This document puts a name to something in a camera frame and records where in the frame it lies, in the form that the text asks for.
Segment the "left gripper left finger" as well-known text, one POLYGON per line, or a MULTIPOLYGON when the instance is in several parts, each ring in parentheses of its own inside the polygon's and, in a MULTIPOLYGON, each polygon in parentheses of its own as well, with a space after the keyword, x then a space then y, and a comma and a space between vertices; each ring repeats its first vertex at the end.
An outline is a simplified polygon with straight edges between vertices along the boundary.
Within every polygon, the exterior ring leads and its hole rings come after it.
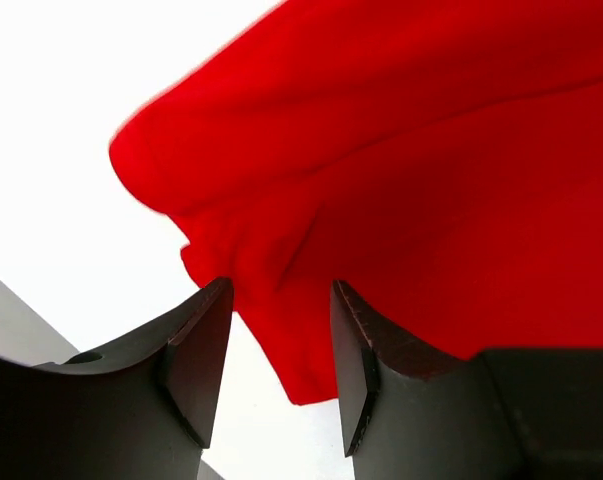
POLYGON ((0 358, 0 479, 194 479, 210 446, 234 289, 210 282, 62 364, 0 358))

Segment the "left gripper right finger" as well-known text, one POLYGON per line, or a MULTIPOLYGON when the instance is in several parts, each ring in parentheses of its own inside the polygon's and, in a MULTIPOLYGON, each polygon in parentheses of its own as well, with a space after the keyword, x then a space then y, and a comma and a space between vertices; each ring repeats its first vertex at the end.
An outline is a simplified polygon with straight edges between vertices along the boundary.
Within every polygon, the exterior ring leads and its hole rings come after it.
POLYGON ((448 355, 331 287, 344 452, 359 479, 603 479, 603 349, 448 355))

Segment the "red t shirt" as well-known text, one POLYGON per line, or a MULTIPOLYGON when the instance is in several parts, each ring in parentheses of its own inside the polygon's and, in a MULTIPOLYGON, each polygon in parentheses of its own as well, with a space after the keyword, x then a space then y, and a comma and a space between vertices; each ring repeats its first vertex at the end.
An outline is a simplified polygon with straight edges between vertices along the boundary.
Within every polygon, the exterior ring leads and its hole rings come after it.
POLYGON ((460 358, 603 347, 603 1, 287 1, 109 155, 294 404, 337 393, 335 280, 460 358))

